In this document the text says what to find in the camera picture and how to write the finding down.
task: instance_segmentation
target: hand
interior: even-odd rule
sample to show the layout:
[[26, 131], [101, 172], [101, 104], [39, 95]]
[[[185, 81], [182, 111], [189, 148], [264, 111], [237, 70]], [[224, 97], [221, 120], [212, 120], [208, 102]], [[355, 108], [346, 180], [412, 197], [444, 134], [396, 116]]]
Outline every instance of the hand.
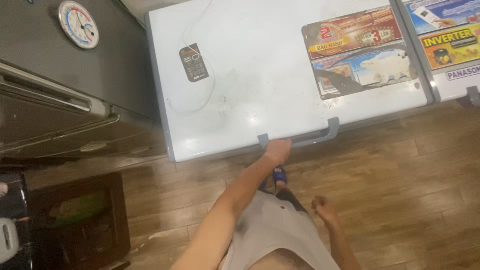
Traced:
[[315, 199], [312, 201], [312, 209], [315, 210], [317, 216], [322, 218], [327, 227], [339, 225], [335, 207], [326, 197], [315, 196]]
[[271, 140], [267, 145], [264, 156], [270, 158], [276, 165], [283, 164], [288, 159], [292, 140]]
[[456, 22], [452, 19], [437, 19], [434, 22], [440, 23], [441, 27], [450, 27], [456, 25]]

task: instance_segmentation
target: freezer handle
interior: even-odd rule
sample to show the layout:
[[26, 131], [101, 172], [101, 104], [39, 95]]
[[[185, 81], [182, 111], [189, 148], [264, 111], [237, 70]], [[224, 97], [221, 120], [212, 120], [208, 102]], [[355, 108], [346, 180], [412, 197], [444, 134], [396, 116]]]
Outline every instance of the freezer handle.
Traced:
[[[292, 148], [303, 147], [303, 146], [312, 145], [312, 144], [316, 144], [316, 143], [320, 143], [320, 142], [323, 142], [323, 141], [326, 141], [326, 140], [333, 139], [338, 134], [339, 127], [340, 127], [340, 120], [338, 119], [338, 117], [330, 118], [330, 119], [328, 119], [328, 128], [324, 130], [325, 132], [327, 132], [327, 135], [322, 136], [322, 137], [309, 139], [309, 140], [304, 140], [304, 141], [301, 141], [301, 142], [292, 143]], [[268, 134], [265, 133], [265, 134], [262, 134], [262, 135], [258, 135], [258, 141], [260, 142], [260, 145], [264, 149], [266, 149], [266, 147], [268, 145], [268, 142], [270, 141], [268, 139]]]

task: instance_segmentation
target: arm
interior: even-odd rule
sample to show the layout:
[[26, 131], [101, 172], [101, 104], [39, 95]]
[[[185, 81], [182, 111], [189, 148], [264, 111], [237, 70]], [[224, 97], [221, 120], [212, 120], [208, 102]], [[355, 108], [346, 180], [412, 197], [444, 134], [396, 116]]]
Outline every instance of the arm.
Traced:
[[287, 160], [290, 140], [273, 140], [265, 154], [230, 183], [202, 221], [192, 242], [172, 270], [215, 270], [232, 239], [235, 223], [260, 183]]
[[353, 255], [347, 238], [343, 233], [334, 206], [328, 202], [327, 198], [317, 196], [312, 201], [312, 209], [315, 209], [315, 213], [325, 222], [330, 234], [332, 257], [340, 269], [360, 270], [360, 264]]

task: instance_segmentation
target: polar bear image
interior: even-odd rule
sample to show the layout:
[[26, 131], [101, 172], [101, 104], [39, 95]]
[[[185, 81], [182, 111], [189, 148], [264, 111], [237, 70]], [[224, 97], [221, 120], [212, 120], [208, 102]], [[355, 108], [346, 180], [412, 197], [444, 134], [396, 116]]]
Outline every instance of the polar bear image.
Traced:
[[410, 59], [401, 49], [381, 52], [374, 58], [360, 63], [360, 67], [372, 72], [380, 84], [388, 83], [390, 76], [393, 76], [394, 80], [400, 79], [402, 74], [410, 78], [409, 66]]

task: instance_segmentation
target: blue sandal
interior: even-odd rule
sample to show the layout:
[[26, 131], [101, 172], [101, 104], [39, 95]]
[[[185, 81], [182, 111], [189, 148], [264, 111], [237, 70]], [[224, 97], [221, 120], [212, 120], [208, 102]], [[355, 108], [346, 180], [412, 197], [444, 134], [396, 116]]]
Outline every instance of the blue sandal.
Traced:
[[275, 192], [276, 192], [276, 182], [277, 181], [285, 182], [285, 186], [287, 186], [287, 175], [285, 174], [285, 169], [283, 169], [282, 165], [276, 166], [272, 170], [272, 175], [273, 175], [273, 183], [275, 184]]

